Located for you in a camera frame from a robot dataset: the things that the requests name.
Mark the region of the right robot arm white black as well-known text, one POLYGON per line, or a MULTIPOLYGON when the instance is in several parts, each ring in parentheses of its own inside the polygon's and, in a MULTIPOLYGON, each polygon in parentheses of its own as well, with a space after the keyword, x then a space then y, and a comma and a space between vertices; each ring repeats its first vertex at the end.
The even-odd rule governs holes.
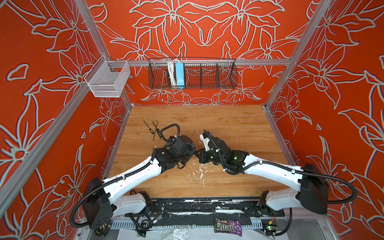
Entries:
POLYGON ((196 156, 201 164, 221 165, 224 172, 232 176, 255 175, 287 186, 281 191, 264 191, 259 202, 261 209, 279 211, 303 207, 312 213, 325 215, 329 205, 350 203, 358 196, 357 189, 351 183, 321 174, 314 165, 282 165, 244 151, 231 150, 223 140, 215 138, 208 131, 200 135, 200 140, 204 148, 197 151, 196 156), (329 182, 346 186, 351 194, 341 200, 329 200, 329 182))

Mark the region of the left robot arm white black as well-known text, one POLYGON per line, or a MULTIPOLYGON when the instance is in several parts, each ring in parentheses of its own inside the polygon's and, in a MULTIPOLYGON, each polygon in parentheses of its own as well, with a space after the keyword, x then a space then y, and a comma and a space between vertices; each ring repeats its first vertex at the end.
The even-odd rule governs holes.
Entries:
POLYGON ((74 228, 98 229, 112 217, 141 213, 150 198, 143 194, 133 196, 128 203, 119 203, 120 197, 141 183, 173 168, 183 169, 194 155, 193 141, 181 135, 178 124, 171 124, 159 131, 166 144, 153 148, 151 155, 135 167, 109 179, 92 179, 70 214, 70 225, 74 228))

